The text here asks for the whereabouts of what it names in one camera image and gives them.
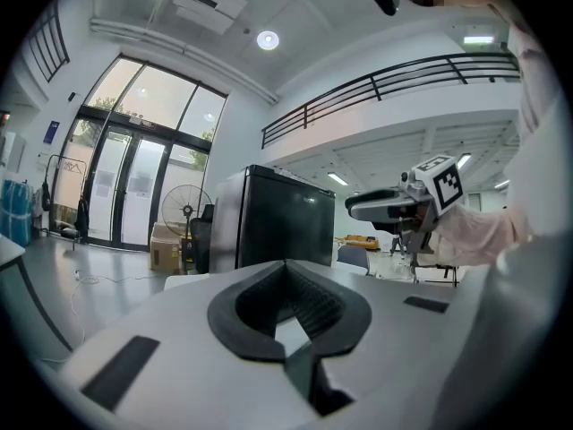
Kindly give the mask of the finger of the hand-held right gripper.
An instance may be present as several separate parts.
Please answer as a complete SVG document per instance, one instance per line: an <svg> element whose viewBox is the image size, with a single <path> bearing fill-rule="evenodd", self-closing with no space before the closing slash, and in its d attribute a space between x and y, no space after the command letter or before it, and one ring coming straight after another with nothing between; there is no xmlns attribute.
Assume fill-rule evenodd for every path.
<svg viewBox="0 0 573 430"><path fill-rule="evenodd" d="M415 204L383 205L381 202L358 203L349 209L352 218L372 223L376 230L401 233L417 230L422 224Z"/></svg>
<svg viewBox="0 0 573 430"><path fill-rule="evenodd" d="M345 200L345 207L351 210L356 205L373 202L375 207L410 208L417 201L398 187L385 187L365 193L355 194Z"/></svg>

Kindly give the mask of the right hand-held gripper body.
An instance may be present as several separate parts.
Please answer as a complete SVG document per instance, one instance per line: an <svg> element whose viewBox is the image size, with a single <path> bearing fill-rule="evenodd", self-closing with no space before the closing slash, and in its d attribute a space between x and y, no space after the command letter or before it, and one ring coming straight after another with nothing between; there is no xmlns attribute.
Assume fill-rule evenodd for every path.
<svg viewBox="0 0 573 430"><path fill-rule="evenodd" d="M404 246L409 254L434 254L429 242L440 218L464 195L456 159L438 155L404 172L399 190L406 204L398 208Z"/></svg>

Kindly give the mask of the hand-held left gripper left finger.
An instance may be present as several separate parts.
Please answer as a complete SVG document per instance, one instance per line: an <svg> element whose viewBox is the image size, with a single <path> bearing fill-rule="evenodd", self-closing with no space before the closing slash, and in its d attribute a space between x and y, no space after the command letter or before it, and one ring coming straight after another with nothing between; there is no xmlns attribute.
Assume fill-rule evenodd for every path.
<svg viewBox="0 0 573 430"><path fill-rule="evenodd" d="M211 300L228 287L280 269L267 262L211 275L166 289L77 348L60 378L79 394L91 388L133 338L156 348L128 388L108 376L104 399L121 398L112 410L95 409L112 422L137 429L296 429L320 416L301 396L278 363L243 360L229 351L208 323Z"/></svg>

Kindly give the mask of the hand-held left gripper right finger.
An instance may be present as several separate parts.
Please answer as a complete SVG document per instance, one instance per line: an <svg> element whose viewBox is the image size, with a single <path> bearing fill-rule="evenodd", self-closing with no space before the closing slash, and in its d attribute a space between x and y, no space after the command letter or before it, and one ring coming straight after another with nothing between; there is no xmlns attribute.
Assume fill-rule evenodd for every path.
<svg viewBox="0 0 573 430"><path fill-rule="evenodd" d="M286 263L327 291L338 320L312 342L316 401L298 429L467 429L495 398L478 338L488 268L456 288L374 279Z"/></svg>

